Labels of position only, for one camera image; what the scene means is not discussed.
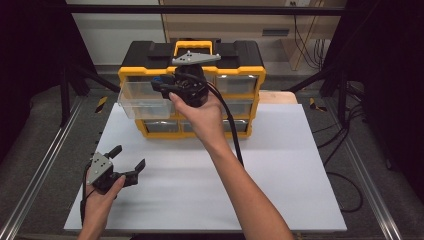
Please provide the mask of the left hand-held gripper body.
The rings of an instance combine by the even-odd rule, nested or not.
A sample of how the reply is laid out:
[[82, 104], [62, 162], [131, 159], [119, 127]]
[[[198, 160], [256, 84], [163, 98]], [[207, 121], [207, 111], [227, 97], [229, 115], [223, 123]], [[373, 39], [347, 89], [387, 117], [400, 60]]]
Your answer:
[[125, 177], [124, 187], [138, 184], [138, 168], [124, 173], [115, 172], [108, 155], [95, 153], [85, 183], [93, 186], [99, 193], [106, 194], [121, 176]]

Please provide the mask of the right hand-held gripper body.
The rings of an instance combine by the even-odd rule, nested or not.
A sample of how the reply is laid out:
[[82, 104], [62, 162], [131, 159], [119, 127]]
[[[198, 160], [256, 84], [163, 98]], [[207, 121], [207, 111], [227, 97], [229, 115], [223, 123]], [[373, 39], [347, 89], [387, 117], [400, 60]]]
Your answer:
[[219, 54], [191, 51], [187, 51], [179, 57], [174, 57], [172, 64], [176, 66], [176, 69], [173, 73], [175, 85], [173, 92], [191, 107], [204, 105], [208, 100], [208, 87], [202, 64], [220, 59]]

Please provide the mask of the clear plastic organizer drawer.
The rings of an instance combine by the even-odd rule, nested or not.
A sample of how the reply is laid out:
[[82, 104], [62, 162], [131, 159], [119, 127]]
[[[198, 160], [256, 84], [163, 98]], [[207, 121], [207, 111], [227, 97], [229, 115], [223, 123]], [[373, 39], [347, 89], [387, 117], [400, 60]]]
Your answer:
[[175, 113], [172, 103], [154, 91], [150, 81], [125, 81], [117, 102], [129, 119], [168, 119]]

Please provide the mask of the yellow black drawer organizer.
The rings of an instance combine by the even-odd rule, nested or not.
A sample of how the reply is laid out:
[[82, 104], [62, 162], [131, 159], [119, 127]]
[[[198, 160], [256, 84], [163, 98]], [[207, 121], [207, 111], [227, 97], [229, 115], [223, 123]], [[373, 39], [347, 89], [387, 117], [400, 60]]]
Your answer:
[[[221, 59], [215, 62], [203, 63], [205, 77], [207, 75], [257, 75], [261, 85], [265, 80], [266, 69], [258, 45], [254, 41], [237, 40], [232, 43], [222, 43], [218, 40], [184, 40], [174, 43], [155, 43], [152, 41], [133, 42], [118, 71], [120, 88], [125, 81], [152, 81], [160, 75], [171, 75], [176, 66], [172, 64], [174, 57], [179, 57], [187, 51], [219, 54]], [[188, 120], [178, 111], [168, 119], [132, 119], [141, 134], [146, 138], [154, 139], [181, 139], [194, 135]], [[228, 138], [236, 134], [240, 138], [251, 135], [252, 123], [249, 134], [238, 134], [235, 129], [227, 132], [224, 121], [227, 117], [223, 113], [223, 126]]]

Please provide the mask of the person's left hand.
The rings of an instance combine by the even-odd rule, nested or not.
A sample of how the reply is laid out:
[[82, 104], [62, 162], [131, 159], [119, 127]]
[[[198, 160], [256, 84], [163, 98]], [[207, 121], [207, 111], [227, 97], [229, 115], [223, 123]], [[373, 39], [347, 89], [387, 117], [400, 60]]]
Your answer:
[[125, 176], [119, 177], [105, 194], [100, 194], [91, 185], [87, 186], [83, 229], [94, 228], [102, 231], [106, 227], [113, 201], [123, 188], [125, 180]]

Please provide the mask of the person's right hand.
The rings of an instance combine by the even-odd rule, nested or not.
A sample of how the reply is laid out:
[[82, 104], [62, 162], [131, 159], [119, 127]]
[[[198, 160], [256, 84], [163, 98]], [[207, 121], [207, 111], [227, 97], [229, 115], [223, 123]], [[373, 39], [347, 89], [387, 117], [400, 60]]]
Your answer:
[[223, 130], [221, 102], [212, 93], [207, 102], [195, 108], [187, 105], [177, 94], [169, 94], [175, 109], [191, 124], [198, 139], [210, 154], [231, 150]]

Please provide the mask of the set of transparent drawers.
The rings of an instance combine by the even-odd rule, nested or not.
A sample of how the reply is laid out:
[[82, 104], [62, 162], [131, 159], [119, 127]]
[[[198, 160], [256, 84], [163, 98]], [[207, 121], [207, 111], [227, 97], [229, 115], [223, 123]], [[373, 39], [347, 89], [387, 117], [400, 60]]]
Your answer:
[[[154, 77], [151, 84], [163, 83], [161, 76]], [[207, 87], [222, 100], [227, 132], [235, 129], [238, 134], [249, 134], [258, 105], [258, 87], [261, 80], [257, 75], [207, 75]]]

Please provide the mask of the yellow black floor tape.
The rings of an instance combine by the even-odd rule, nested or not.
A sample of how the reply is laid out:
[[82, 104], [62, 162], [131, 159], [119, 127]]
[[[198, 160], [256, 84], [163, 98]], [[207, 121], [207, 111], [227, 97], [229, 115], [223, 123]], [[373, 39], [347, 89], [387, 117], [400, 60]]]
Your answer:
[[309, 107], [312, 110], [317, 110], [320, 112], [327, 112], [327, 108], [326, 107], [320, 107], [316, 104], [315, 99], [314, 98], [309, 98]]
[[95, 109], [95, 113], [101, 113], [102, 112], [103, 107], [104, 107], [104, 105], [107, 101], [107, 98], [108, 98], [107, 96], [103, 96], [103, 97], [100, 98], [100, 100], [97, 104], [97, 107]]

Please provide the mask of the black metal stand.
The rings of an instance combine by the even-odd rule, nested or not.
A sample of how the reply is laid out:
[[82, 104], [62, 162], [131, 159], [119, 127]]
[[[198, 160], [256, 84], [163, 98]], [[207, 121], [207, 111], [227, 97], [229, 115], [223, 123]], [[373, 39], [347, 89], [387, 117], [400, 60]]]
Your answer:
[[324, 67], [318, 73], [288, 88], [288, 91], [296, 93], [319, 80], [324, 81], [320, 88], [320, 94], [323, 97], [330, 97], [335, 90], [338, 90], [337, 119], [342, 127], [346, 127], [347, 73], [340, 64], [330, 64]]
[[64, 127], [71, 118], [69, 86], [72, 86], [78, 96], [86, 96], [90, 92], [86, 79], [91, 79], [115, 93], [119, 93], [121, 90], [118, 85], [100, 77], [97, 73], [75, 64], [64, 65], [60, 71], [59, 79], [62, 110], [61, 127]]

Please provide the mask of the black curtain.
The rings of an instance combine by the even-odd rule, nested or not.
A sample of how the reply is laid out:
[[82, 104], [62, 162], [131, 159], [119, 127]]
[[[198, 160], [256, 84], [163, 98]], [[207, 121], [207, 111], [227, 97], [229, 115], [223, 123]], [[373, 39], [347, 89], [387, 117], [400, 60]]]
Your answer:
[[33, 96], [60, 84], [64, 72], [79, 95], [89, 87], [74, 69], [94, 64], [66, 0], [0, 0], [0, 162], [30, 114]]
[[347, 0], [370, 10], [340, 18], [326, 62], [352, 35], [343, 60], [365, 87], [364, 108], [376, 134], [413, 191], [424, 200], [424, 0]]

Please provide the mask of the aluminium floor rail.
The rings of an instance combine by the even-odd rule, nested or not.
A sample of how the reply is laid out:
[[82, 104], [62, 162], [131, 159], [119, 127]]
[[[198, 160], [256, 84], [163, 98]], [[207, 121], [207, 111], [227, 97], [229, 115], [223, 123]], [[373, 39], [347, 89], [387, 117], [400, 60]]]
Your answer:
[[345, 149], [385, 239], [402, 240], [402, 235], [350, 136], [345, 140]]
[[84, 97], [77, 96], [75, 98], [68, 120], [64, 123], [63, 126], [59, 128], [54, 140], [50, 144], [30, 183], [21, 196], [18, 204], [14, 208], [14, 211], [3, 227], [0, 229], [0, 240], [14, 240], [24, 219], [31, 209], [53, 163], [55, 162], [70, 130], [72, 129], [84, 102]]

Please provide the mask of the black metal frame bar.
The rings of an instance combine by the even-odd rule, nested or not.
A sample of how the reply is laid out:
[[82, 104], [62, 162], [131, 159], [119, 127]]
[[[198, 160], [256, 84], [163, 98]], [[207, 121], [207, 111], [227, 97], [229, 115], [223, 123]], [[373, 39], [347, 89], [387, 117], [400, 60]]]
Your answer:
[[67, 4], [71, 13], [99, 14], [210, 14], [210, 15], [301, 15], [343, 16], [349, 10], [343, 7], [259, 7], [259, 6], [214, 6], [214, 5], [94, 5]]

